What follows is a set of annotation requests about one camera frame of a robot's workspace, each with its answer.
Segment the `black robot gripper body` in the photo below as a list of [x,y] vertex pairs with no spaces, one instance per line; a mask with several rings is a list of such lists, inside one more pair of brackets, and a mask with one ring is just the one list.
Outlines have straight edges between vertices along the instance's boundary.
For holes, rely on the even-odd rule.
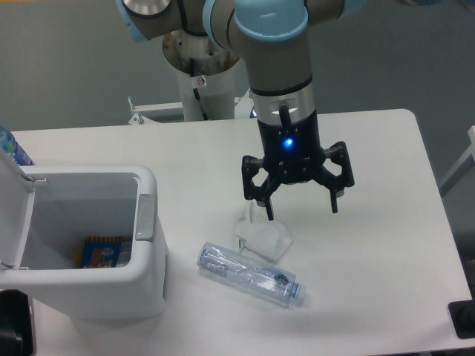
[[281,113],[287,123],[270,125],[258,120],[263,145],[263,169],[266,185],[291,185],[314,180],[327,183],[324,149],[321,147],[316,112],[298,122],[290,122],[289,113]]

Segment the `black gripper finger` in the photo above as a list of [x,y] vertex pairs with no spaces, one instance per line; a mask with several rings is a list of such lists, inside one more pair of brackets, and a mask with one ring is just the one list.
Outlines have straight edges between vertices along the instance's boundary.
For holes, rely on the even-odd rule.
[[[264,169],[268,175],[264,182],[257,186],[254,177]],[[258,159],[254,156],[246,155],[242,158],[241,173],[243,180],[243,194],[246,200],[255,200],[259,206],[266,209],[269,221],[274,220],[271,196],[282,183],[282,170],[271,168],[264,158]]]
[[[311,177],[318,184],[326,187],[330,192],[330,203],[332,212],[338,212],[337,199],[344,194],[344,189],[353,187],[355,180],[350,162],[350,156],[347,145],[343,141],[339,141],[329,148],[319,148],[315,156],[316,162],[310,163]],[[341,167],[341,173],[335,175],[324,167],[327,160]]]

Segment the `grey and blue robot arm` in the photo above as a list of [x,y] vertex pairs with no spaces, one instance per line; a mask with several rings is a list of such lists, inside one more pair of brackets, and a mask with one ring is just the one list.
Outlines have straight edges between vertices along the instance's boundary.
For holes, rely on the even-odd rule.
[[307,30],[362,6],[362,1],[117,2],[135,39],[184,30],[244,60],[264,155],[243,158],[243,194],[267,214],[280,185],[315,181],[336,202],[355,183],[345,143],[330,148],[320,143]]

